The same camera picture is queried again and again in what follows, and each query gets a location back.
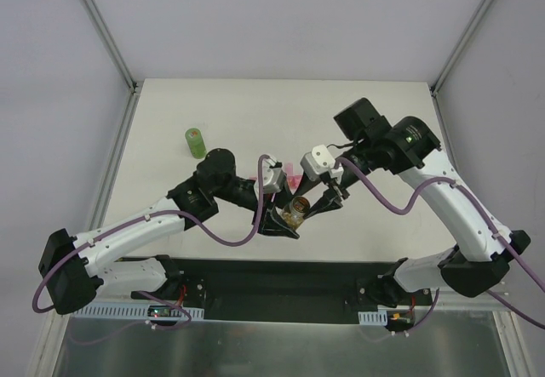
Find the left aluminium frame post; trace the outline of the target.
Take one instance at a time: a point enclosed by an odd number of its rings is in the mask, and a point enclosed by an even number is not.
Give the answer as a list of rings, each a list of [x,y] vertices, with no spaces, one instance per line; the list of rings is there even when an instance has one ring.
[[[95,0],[80,0],[84,10],[89,17],[99,39],[101,40],[106,52],[108,53],[113,65],[118,74],[123,79],[124,84],[131,93],[134,93],[138,88],[138,82],[130,71],[123,55],[112,35],[101,11]]]

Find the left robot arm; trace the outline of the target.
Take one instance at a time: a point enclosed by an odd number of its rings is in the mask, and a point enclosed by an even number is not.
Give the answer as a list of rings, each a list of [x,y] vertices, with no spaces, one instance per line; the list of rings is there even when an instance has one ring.
[[[65,315],[85,307],[99,288],[106,286],[101,273],[110,264],[122,262],[126,254],[159,238],[194,226],[220,245],[241,247],[264,233],[272,201],[286,187],[283,164],[275,157],[260,156],[256,178],[250,180],[237,175],[231,151],[214,149],[188,179],[132,217],[75,236],[67,229],[52,233],[38,264],[43,280],[32,297],[32,309]],[[244,238],[223,239],[204,224],[218,214],[219,200],[252,212],[252,227]]]

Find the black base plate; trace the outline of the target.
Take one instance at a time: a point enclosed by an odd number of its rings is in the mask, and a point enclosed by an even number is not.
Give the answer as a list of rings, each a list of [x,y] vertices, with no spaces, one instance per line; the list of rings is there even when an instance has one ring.
[[[173,259],[166,282],[147,291],[204,310],[207,320],[355,324],[378,307],[368,297],[388,262]]]

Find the green cylindrical bottle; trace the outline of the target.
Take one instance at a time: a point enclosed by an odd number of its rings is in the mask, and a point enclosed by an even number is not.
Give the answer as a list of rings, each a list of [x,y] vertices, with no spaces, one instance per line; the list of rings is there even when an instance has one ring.
[[[189,128],[185,132],[185,139],[189,151],[196,159],[203,159],[207,154],[206,145],[204,143],[204,137],[201,131],[197,128]]]

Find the right aluminium frame post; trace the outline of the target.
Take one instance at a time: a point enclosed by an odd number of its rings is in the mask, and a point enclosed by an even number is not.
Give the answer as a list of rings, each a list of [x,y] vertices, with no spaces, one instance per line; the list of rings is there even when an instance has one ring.
[[[445,63],[441,67],[438,76],[430,85],[430,93],[433,98],[436,98],[440,90],[445,85],[447,78],[454,70],[457,62],[461,59],[464,52],[471,43],[473,37],[485,21],[485,18],[496,0],[480,0],[474,12],[470,16],[467,24],[463,28],[460,37],[457,39],[453,49],[446,58]]]

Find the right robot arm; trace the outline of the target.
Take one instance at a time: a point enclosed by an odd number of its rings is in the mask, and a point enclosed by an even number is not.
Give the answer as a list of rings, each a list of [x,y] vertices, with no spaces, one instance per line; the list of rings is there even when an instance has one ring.
[[[325,145],[301,159],[303,177],[295,194],[302,196],[319,182],[323,196],[306,216],[339,209],[348,189],[362,182],[375,198],[397,215],[406,215],[423,199],[453,236],[455,244],[442,253],[419,259],[403,258],[369,281],[366,297],[377,305],[395,307],[425,288],[453,289],[473,298],[496,286],[519,260],[531,240],[494,219],[456,172],[438,137],[417,117],[391,124],[366,98],[335,115],[348,148],[333,157]],[[403,208],[394,206],[370,182],[368,174],[383,169],[413,189]]]

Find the pink weekly pill organizer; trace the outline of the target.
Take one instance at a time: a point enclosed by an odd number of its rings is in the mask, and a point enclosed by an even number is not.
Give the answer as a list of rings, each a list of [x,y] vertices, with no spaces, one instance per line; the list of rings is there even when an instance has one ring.
[[[293,163],[286,163],[282,167],[283,172],[280,173],[279,169],[263,165],[261,169],[262,183],[265,188],[272,188],[274,185],[281,185],[285,183],[288,187],[294,191],[299,185],[301,180],[301,171],[295,168]]]

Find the clear pill bottle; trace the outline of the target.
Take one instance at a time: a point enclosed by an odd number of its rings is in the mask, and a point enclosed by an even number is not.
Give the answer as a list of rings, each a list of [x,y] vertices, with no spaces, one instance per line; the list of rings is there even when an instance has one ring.
[[[305,220],[305,214],[298,214],[296,211],[294,211],[291,208],[291,201],[282,209],[281,217],[287,223],[289,228],[296,230]]]

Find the aluminium frame post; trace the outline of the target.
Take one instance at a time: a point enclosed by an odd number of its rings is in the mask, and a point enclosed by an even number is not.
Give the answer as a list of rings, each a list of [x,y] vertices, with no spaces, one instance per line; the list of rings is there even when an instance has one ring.
[[[464,52],[471,43],[473,37],[485,21],[485,18],[496,0],[480,0],[474,12],[470,16],[467,24],[463,28],[460,37],[457,39],[453,49],[446,58],[445,63],[441,67],[438,76],[430,85],[430,93],[433,98],[436,98],[440,90],[445,85],[447,78],[454,70],[457,62],[461,59]]]
[[[108,53],[113,65],[118,74],[123,79],[124,84],[131,93],[134,93],[138,88],[138,82],[130,71],[123,55],[112,35],[101,11],[95,0],[80,0],[84,10],[89,17],[99,39],[101,40],[106,52]]]

